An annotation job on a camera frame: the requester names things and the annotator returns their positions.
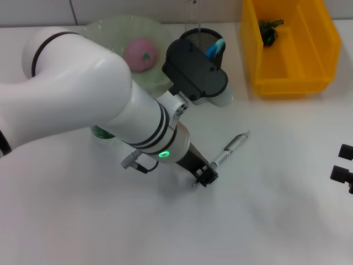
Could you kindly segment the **dark green binder clip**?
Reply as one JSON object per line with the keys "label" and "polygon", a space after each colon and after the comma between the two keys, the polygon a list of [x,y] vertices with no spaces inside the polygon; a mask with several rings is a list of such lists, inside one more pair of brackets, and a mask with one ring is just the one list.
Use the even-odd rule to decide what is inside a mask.
{"label": "dark green binder clip", "polygon": [[259,30],[264,46],[271,46],[277,39],[278,34],[276,28],[284,24],[284,20],[276,20],[273,22],[259,21]]}

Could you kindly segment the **black mesh pen holder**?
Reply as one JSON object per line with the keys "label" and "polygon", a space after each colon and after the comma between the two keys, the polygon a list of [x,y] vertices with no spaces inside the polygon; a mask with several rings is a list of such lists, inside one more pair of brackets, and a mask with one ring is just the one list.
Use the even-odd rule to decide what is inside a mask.
{"label": "black mesh pen holder", "polygon": [[205,52],[218,39],[223,37],[214,30],[201,28],[201,47],[198,46],[198,41],[194,40],[193,37],[194,35],[188,35],[186,38],[185,33],[180,36],[176,48],[175,64],[177,67],[188,74],[220,71],[226,46],[214,60],[208,59]]}

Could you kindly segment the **clear plastic ruler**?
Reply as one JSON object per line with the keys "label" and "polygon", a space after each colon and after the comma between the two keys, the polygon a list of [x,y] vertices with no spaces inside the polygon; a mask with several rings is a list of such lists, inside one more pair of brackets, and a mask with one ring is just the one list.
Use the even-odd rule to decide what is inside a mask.
{"label": "clear plastic ruler", "polygon": [[199,16],[199,0],[184,0],[185,37],[194,35],[201,47],[201,21]]}

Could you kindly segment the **yellow plastic storage bin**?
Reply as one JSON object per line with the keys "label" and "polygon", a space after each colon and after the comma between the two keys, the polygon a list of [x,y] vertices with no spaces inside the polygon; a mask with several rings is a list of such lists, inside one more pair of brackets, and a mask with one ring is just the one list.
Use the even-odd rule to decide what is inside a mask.
{"label": "yellow plastic storage bin", "polygon": [[[264,46],[259,21],[280,19],[277,39]],[[319,93],[335,78],[341,40],[323,0],[243,0],[239,37],[261,97]]]}

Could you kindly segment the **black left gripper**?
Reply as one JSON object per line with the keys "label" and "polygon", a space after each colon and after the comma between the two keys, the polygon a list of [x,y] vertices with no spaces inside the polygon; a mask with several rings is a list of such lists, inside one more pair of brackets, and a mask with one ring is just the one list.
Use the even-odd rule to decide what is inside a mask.
{"label": "black left gripper", "polygon": [[218,165],[211,162],[207,166],[208,161],[192,143],[190,143],[186,154],[176,163],[196,177],[194,186],[200,184],[203,187],[207,187],[218,178],[218,173],[216,172]]}

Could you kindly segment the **green translucent fruit plate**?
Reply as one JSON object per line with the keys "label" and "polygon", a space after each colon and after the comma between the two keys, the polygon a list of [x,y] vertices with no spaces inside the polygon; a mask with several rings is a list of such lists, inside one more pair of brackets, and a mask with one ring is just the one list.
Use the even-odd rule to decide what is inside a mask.
{"label": "green translucent fruit plate", "polygon": [[145,71],[132,71],[132,79],[153,98],[161,96],[172,86],[171,80],[163,73],[162,66],[173,38],[169,29],[161,23],[137,15],[117,15],[90,23],[79,33],[121,57],[130,41],[149,40],[155,47],[155,63]]}

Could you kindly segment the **clear bottle green label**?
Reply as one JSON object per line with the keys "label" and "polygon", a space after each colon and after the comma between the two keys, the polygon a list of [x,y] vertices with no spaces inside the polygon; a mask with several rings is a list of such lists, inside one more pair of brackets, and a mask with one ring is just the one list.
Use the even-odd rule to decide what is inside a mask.
{"label": "clear bottle green label", "polygon": [[106,130],[104,130],[101,127],[96,126],[96,125],[91,126],[90,130],[93,133],[93,135],[99,139],[107,140],[107,139],[115,138],[115,135],[107,132]]}

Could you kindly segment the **pink peach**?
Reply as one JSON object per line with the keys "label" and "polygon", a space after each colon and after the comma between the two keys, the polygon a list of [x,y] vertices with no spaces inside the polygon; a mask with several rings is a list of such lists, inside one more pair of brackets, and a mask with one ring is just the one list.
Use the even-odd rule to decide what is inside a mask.
{"label": "pink peach", "polygon": [[133,72],[144,72],[152,68],[157,60],[157,48],[147,38],[130,40],[123,52],[123,58]]}

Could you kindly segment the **blue scissors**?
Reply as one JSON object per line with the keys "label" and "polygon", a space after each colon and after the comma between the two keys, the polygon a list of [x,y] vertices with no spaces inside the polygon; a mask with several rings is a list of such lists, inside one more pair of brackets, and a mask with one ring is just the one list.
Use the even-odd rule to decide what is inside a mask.
{"label": "blue scissors", "polygon": [[225,48],[225,40],[223,38],[218,39],[213,45],[211,45],[205,52],[208,59],[214,60],[217,55]]}

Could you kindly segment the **white grey ballpoint pen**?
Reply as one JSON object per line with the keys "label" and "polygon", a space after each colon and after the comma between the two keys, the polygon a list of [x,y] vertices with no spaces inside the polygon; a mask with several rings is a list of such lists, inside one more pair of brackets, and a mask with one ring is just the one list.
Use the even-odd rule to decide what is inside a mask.
{"label": "white grey ballpoint pen", "polygon": [[212,162],[216,163],[218,169],[224,161],[249,137],[250,131],[237,135]]}

